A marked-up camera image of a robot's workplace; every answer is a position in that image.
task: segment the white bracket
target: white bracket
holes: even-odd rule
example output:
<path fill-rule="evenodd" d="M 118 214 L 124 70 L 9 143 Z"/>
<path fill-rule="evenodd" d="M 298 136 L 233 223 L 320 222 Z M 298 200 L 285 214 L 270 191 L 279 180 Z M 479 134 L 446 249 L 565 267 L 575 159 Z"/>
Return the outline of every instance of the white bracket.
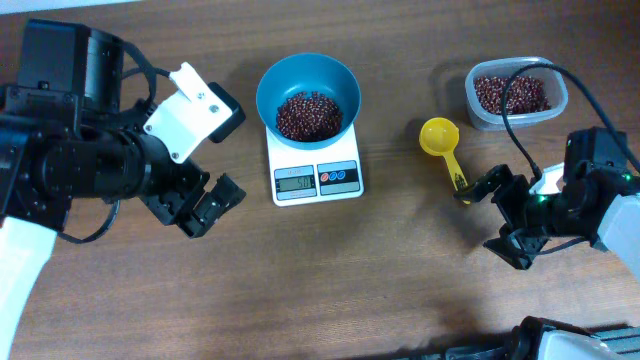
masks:
<path fill-rule="evenodd" d="M 542 179 L 531 186 L 529 194 L 552 195 L 560 192 L 558 181 L 564 175 L 564 163 L 550 166 L 542 172 Z"/>
<path fill-rule="evenodd" d="M 232 111 L 188 63 L 182 63 L 169 79 L 178 91 L 158 106 L 144 124 L 144 131 L 160 139 L 171 159 L 182 164 L 202 140 L 231 117 Z"/>

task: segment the red bean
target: red bean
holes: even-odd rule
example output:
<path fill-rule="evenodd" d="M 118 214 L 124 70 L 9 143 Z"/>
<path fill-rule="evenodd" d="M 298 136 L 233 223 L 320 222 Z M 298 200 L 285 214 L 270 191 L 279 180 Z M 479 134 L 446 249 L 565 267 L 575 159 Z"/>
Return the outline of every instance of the red bean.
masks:
<path fill-rule="evenodd" d="M 482 76 L 473 80 L 478 101 L 491 114 L 500 115 L 506 77 Z M 544 82 L 531 76 L 517 76 L 507 93 L 507 114 L 529 114 L 551 109 L 544 93 Z"/>
<path fill-rule="evenodd" d="M 340 132 L 343 114 L 338 105 L 317 91 L 306 97 L 301 92 L 278 108 L 276 128 L 287 139 L 301 142 L 322 141 Z"/>

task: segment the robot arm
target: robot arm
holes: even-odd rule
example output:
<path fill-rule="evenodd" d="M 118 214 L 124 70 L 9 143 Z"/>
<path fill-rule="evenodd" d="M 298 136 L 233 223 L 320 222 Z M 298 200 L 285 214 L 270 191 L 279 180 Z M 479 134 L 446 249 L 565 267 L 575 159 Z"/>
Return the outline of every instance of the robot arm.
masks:
<path fill-rule="evenodd" d="M 119 112 L 125 52 L 140 66 L 129 75 L 144 73 L 150 95 Z M 96 240 L 120 200 L 138 197 L 162 224 L 196 238 L 245 197 L 226 174 L 206 192 L 210 175 L 189 157 L 205 138 L 221 142 L 244 121 L 238 102 L 183 63 L 164 74 L 178 91 L 156 106 L 156 72 L 111 34 L 28 22 L 18 81 L 0 93 L 0 359 L 56 236 Z M 84 240 L 62 233 L 78 197 L 113 204 L 105 225 Z"/>
<path fill-rule="evenodd" d="M 526 270 L 536 256 L 554 251 L 542 250 L 550 238 L 571 236 L 578 238 L 569 244 L 589 241 L 595 249 L 614 250 L 638 277 L 640 178 L 630 174 L 604 129 L 571 133 L 567 144 L 561 193 L 536 193 L 541 186 L 498 165 L 454 196 L 478 202 L 494 193 L 491 201 L 506 223 L 500 237 L 484 246 L 516 269 Z"/>

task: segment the scale display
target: scale display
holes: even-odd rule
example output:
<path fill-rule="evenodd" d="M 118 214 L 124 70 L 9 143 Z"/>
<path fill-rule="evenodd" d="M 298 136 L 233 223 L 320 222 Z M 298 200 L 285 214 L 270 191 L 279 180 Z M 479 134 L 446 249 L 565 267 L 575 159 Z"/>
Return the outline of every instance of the scale display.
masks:
<path fill-rule="evenodd" d="M 278 183 L 280 191 L 311 189 L 313 187 L 313 176 L 281 179 Z"/>

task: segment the yellow measuring spoon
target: yellow measuring spoon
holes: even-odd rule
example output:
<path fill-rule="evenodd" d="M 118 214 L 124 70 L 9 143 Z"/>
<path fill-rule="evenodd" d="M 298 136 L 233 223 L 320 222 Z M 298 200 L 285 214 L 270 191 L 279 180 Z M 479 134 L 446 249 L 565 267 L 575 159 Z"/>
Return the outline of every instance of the yellow measuring spoon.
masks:
<path fill-rule="evenodd" d="M 420 130 L 420 146 L 422 150 L 433 156 L 443 156 L 449 168 L 449 175 L 456 190 L 467 186 L 462 169 L 458 165 L 453 150 L 458 145 L 460 134 L 458 128 L 448 119 L 433 118 L 427 121 Z"/>

